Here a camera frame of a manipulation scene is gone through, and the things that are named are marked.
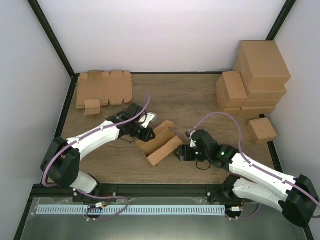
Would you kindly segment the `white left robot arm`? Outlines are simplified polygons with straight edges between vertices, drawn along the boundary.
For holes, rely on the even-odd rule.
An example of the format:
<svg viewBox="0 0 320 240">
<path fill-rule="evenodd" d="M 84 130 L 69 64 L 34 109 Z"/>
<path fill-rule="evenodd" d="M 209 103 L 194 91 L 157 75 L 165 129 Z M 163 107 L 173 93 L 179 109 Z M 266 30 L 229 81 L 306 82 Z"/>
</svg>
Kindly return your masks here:
<svg viewBox="0 0 320 240">
<path fill-rule="evenodd" d="M 47 187 L 70 187 L 83 192 L 89 201 L 97 202 L 102 196 L 102 189 L 93 176 L 80 171 L 81 160 L 99 147 L 126 135 L 143 142 L 155 139 L 154 130 L 149 125 L 156 118 L 155 113 L 131 103 L 126 111 L 108 117 L 81 135 L 68 139 L 56 137 L 40 166 L 42 184 Z"/>
</svg>

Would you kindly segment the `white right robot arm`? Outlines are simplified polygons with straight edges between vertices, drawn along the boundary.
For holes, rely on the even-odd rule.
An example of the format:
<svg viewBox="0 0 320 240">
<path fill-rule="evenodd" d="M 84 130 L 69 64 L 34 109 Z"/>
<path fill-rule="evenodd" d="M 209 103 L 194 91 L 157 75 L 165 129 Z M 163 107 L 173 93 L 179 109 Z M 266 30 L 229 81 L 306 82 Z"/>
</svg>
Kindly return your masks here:
<svg viewBox="0 0 320 240">
<path fill-rule="evenodd" d="M 190 143 L 179 146 L 174 155 L 181 162 L 208 162 L 230 173 L 230 184 L 222 188 L 229 202 L 248 199 L 278 210 L 292 224 L 306 228 L 320 206 L 312 181 L 271 169 L 228 144 L 219 144 L 204 129 L 186 133 Z"/>
</svg>

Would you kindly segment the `brown cardboard box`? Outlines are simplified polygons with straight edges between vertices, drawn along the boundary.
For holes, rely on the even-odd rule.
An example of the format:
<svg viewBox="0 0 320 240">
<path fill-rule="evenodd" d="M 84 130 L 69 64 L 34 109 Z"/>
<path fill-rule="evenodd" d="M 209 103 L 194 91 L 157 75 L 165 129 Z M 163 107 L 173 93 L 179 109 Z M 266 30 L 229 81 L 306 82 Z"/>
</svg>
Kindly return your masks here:
<svg viewBox="0 0 320 240">
<path fill-rule="evenodd" d="M 155 139 L 148 142 L 137 141 L 137 147 L 152 166 L 159 164 L 183 144 L 183 141 L 171 131 L 175 127 L 176 125 L 172 121 L 166 120 L 153 130 Z"/>
</svg>

